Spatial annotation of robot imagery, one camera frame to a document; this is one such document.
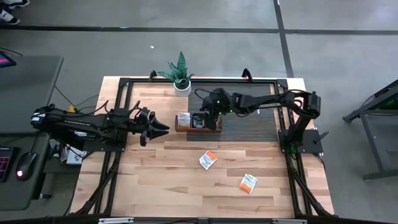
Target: white sneaker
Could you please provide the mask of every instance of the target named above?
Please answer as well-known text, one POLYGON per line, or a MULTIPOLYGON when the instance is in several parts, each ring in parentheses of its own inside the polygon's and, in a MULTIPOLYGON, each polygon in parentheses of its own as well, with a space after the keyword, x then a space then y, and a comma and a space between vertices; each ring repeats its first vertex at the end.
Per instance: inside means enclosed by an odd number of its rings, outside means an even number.
POLYGON ((10 13, 6 12, 5 10, 1 11, 0 19, 9 25, 18 25, 21 22, 20 19, 12 16, 10 13))
POLYGON ((30 4, 29 0, 2 0, 9 9, 15 9, 15 7, 25 7, 30 4))

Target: gray floor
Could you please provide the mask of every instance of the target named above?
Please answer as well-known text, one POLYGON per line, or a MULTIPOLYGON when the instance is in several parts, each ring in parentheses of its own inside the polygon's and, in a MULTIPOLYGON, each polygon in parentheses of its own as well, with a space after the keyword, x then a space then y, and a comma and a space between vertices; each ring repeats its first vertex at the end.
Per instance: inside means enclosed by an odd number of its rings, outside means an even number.
MULTIPOLYGON (((277 28, 271 0, 74 1, 35 0, 14 13, 21 24, 38 26, 277 28)), ((398 29, 395 0, 279 2, 286 29, 398 29)), ((341 119, 398 77, 397 36, 288 35, 287 43, 294 76, 322 96, 315 124, 330 132, 323 148, 336 214, 397 223, 398 177, 362 181, 362 175, 376 171, 376 163, 360 121, 347 125, 341 119)), ((180 50, 189 72, 197 75, 238 77, 249 68, 255 77, 286 77, 278 34, 2 30, 0 47, 64 56, 57 85, 73 102, 96 94, 105 75, 165 70, 180 50)), ((58 93, 53 102, 68 106, 58 93)), ((74 180, 48 179, 53 199, 32 203, 26 211, 0 212, 0 219, 62 215, 74 180)))

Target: rubber mat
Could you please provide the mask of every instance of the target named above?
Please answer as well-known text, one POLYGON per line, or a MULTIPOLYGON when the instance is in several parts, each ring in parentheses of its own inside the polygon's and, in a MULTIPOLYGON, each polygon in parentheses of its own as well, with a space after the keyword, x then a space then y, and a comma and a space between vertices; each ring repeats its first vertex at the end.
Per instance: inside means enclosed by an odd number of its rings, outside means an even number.
MULTIPOLYGON (((192 83, 192 93, 188 97, 188 111, 199 112, 202 100, 194 94, 194 90, 214 90, 224 88, 229 94, 234 92, 252 96, 270 95, 268 84, 244 84, 244 83, 192 83)), ((204 98, 208 93, 198 91, 204 98)), ((277 133, 275 126, 274 110, 263 109, 240 118, 235 114, 222 116, 223 130, 221 133, 197 134, 188 133, 187 141, 250 141, 250 142, 276 142, 277 133)))

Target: wooden table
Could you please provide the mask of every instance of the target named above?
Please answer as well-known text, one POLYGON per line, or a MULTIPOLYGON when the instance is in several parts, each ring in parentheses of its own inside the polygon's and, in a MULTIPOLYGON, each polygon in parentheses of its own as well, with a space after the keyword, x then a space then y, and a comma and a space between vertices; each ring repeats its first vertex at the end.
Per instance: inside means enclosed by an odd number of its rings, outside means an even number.
MULTIPOLYGON (((104 77, 97 107, 109 100, 108 108, 113 108, 119 78, 104 77)), ((290 89, 305 90, 303 79, 287 81, 290 89)), ((119 166, 112 216, 294 217, 286 161, 277 142, 186 141, 186 133, 174 130, 174 116, 188 110, 188 98, 177 97, 170 83, 135 83, 130 105, 134 106, 137 100, 141 101, 141 107, 155 111, 157 119, 170 126, 170 133, 148 141, 146 147, 139 145, 139 135, 129 135, 119 166), (208 171, 198 162, 207 150, 218 157, 208 171), (251 195, 238 187, 244 174, 258 178, 251 195)), ((275 123, 278 130, 279 120, 275 123)), ((98 186, 103 157, 103 152, 94 152, 84 160, 71 212, 77 211, 98 186)), ((333 213, 322 163, 311 154, 302 157, 308 187, 326 210, 333 213)), ((297 192, 304 211, 302 191, 297 192)))

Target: computer mouse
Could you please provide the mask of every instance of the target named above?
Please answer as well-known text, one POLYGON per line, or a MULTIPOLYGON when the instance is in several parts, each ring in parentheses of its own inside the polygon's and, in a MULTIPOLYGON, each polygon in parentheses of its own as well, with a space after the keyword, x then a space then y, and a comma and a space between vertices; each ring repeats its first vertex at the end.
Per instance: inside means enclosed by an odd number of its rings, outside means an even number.
POLYGON ((26 152, 21 155, 15 170, 17 180, 25 181, 32 176, 36 157, 37 153, 34 152, 26 152))

